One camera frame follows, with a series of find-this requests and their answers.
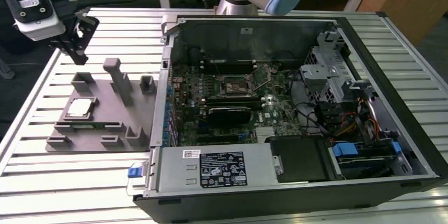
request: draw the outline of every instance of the gray floor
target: gray floor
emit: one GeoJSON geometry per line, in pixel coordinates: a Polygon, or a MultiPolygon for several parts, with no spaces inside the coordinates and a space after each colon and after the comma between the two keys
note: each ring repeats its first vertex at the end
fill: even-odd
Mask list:
{"type": "MultiPolygon", "coordinates": [[[[175,7],[202,8],[202,3],[196,2],[192,4],[191,0],[179,0],[175,7]]],[[[418,49],[444,80],[448,81],[448,18],[440,20],[426,40],[418,46],[418,49]]],[[[44,64],[50,59],[51,53],[52,51],[46,45],[38,45],[35,50],[28,54],[12,55],[0,46],[0,57],[8,64],[42,64],[14,65],[11,68],[16,72],[16,77],[12,80],[0,78],[0,139],[10,127],[8,121],[12,121],[16,117],[22,104],[43,71],[44,64]]]]}

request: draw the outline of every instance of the power supply label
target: power supply label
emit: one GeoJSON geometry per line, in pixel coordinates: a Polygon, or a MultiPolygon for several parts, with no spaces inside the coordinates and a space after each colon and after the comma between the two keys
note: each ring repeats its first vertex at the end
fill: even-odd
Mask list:
{"type": "Polygon", "coordinates": [[[247,186],[243,152],[202,154],[200,175],[203,188],[247,186]]]}

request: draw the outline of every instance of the grey holder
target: grey holder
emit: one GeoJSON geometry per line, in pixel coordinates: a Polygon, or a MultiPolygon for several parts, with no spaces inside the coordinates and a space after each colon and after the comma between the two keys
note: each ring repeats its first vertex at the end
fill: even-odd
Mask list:
{"type": "Polygon", "coordinates": [[[131,81],[119,69],[119,59],[106,59],[103,67],[112,81],[95,80],[88,72],[75,74],[75,91],[47,139],[50,152],[140,152],[148,149],[156,82],[152,76],[131,81]],[[78,99],[91,103],[82,108],[80,114],[70,114],[78,99]]]}

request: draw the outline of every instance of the aluminum extrusion table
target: aluminum extrusion table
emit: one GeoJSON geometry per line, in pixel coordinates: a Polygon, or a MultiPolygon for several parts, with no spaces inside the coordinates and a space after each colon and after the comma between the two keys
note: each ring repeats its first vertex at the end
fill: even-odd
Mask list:
{"type": "MultiPolygon", "coordinates": [[[[102,21],[87,55],[76,66],[56,51],[16,120],[0,143],[2,223],[154,223],[127,195],[128,167],[148,153],[63,154],[46,151],[70,94],[75,72],[108,79],[107,57],[119,57],[130,79],[159,78],[163,45],[160,22],[166,14],[207,15],[203,9],[95,8],[102,21]]],[[[346,16],[378,60],[439,151],[448,159],[448,85],[404,39],[388,18],[375,13],[294,12],[300,16],[346,16]]],[[[358,62],[355,67],[363,70],[358,62]]],[[[143,188],[136,180],[134,189],[143,188]]],[[[448,223],[448,187],[404,195],[378,207],[298,215],[231,219],[207,223],[448,223]]]]}

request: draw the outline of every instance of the blue drive bracket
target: blue drive bracket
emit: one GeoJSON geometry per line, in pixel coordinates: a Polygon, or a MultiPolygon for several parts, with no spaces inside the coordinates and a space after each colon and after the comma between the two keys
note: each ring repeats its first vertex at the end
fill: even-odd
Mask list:
{"type": "Polygon", "coordinates": [[[358,149],[354,143],[342,143],[336,144],[332,147],[335,157],[343,156],[343,155],[358,155],[358,149]]]}

